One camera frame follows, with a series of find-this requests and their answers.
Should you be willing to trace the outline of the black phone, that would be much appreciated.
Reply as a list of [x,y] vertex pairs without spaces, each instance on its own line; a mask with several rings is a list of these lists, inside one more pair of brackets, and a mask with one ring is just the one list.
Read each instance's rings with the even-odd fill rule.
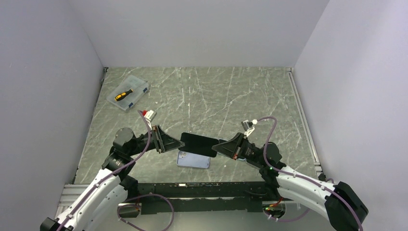
[[179,148],[180,151],[211,158],[214,158],[217,155],[217,152],[214,151],[212,147],[219,144],[218,139],[183,132],[180,140],[185,144],[183,147]]

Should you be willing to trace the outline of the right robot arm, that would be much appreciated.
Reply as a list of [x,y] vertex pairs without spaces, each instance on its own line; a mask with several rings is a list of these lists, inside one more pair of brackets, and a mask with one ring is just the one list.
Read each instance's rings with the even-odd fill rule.
[[259,148],[237,133],[231,140],[212,146],[212,150],[258,168],[269,199],[282,197],[298,202],[325,217],[337,231],[363,229],[369,211],[347,183],[325,182],[297,172],[281,162],[275,143],[268,141]]

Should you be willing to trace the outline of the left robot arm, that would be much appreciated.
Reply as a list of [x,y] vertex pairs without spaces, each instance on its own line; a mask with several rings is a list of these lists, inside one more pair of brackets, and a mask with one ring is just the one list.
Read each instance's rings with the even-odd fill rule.
[[166,134],[159,125],[148,127],[136,137],[130,128],[117,131],[110,154],[85,191],[56,218],[46,218],[42,231],[93,231],[119,203],[134,201],[138,181],[128,174],[135,165],[133,155],[146,151],[168,152],[183,147],[184,142]]

